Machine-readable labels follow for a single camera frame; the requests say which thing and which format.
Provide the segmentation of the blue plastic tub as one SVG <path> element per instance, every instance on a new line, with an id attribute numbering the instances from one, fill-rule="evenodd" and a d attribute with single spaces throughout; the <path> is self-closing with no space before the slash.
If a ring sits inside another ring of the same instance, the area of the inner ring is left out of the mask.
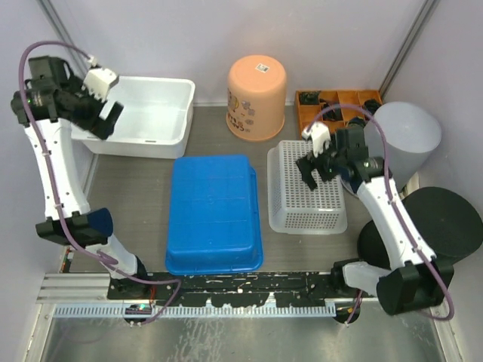
<path id="1" fill-rule="evenodd" d="M 257 173 L 246 155 L 174 162 L 165 267 L 173 275 L 254 272 L 263 264 Z"/>

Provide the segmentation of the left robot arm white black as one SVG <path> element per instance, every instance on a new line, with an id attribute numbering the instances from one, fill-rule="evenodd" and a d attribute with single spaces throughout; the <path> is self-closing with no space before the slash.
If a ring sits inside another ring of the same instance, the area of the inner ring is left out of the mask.
<path id="1" fill-rule="evenodd" d="M 72 126 L 107 140 L 123 110 L 115 102 L 102 117 L 119 76 L 89 62 L 87 75 L 79 78 L 59 57 L 33 57 L 28 61 L 31 77 L 21 79 L 25 89 L 11 101 L 35 153 L 45 195 L 45 221 L 35 230 L 42 239 L 94 257 L 108 270 L 112 289 L 142 299 L 151 290 L 146 267 L 114 235 L 111 213 L 91 209 L 78 180 Z"/>

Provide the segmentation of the orange plastic bucket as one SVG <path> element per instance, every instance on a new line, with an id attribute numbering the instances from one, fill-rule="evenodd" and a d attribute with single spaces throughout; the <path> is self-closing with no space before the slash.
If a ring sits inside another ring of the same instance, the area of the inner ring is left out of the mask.
<path id="1" fill-rule="evenodd" d="M 285 124 L 287 75 L 273 57 L 249 55 L 231 66 L 227 78 L 228 128 L 238 138 L 263 142 Z"/>

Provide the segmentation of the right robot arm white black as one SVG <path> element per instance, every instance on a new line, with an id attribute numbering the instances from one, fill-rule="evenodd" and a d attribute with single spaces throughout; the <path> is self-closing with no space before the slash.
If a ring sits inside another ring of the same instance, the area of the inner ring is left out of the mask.
<path id="1" fill-rule="evenodd" d="M 296 165 L 310 190 L 317 188 L 312 173 L 322 181 L 340 177 L 368 210 L 383 241 L 389 260 L 388 268 L 361 259 L 335 262 L 331 269 L 331 288 L 341 297 L 356 289 L 377 297 L 389 315 L 420 311 L 448 304 L 446 320 L 454 316 L 454 304 L 448 291 L 453 267 L 439 262 L 409 217 L 387 160 L 371 157 L 361 127 L 340 128 L 330 133 L 328 127 L 315 122 L 302 132 L 312 149 Z"/>

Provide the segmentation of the blue perforated basket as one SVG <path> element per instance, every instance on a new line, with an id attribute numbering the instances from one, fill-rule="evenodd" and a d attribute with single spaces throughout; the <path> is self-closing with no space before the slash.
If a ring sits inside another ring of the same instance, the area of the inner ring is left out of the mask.
<path id="1" fill-rule="evenodd" d="M 296 160 L 311 145 L 302 140 L 282 140 L 267 152 L 267 203 L 269 226 L 292 235 L 337 235 L 346 231 L 343 186 L 337 177 L 323 182 L 314 170 L 315 190 L 302 181 Z"/>

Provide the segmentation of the grey plastic bucket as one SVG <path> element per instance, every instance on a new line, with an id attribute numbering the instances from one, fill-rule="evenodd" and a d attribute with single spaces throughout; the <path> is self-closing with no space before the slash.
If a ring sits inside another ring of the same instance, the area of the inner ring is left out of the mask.
<path id="1" fill-rule="evenodd" d="M 385 138 L 389 170 L 401 191 L 441 142 L 441 127 L 425 109 L 402 101 L 383 104 L 374 114 Z"/>

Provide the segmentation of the black plastic bucket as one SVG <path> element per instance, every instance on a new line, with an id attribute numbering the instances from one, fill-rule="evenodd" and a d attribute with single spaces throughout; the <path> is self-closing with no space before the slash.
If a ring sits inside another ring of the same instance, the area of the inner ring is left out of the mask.
<path id="1" fill-rule="evenodd" d="M 441 187 L 425 187 L 396 201 L 414 240 L 428 259 L 455 264 L 482 245 L 482 218 L 461 195 Z M 389 216 L 376 212 L 357 240 L 358 257 L 369 265 L 387 270 L 412 261 L 423 261 L 414 252 L 400 220 L 389 208 Z"/>

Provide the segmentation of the white plastic tub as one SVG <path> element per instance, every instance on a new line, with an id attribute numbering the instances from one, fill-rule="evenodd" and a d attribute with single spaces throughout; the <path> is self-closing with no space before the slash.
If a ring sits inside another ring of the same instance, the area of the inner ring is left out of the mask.
<path id="1" fill-rule="evenodd" d="M 72 138 L 98 155 L 176 159 L 184 155 L 193 117 L 195 83 L 189 79 L 121 76 L 102 112 L 124 109 L 112 135 L 99 140 L 79 127 Z"/>

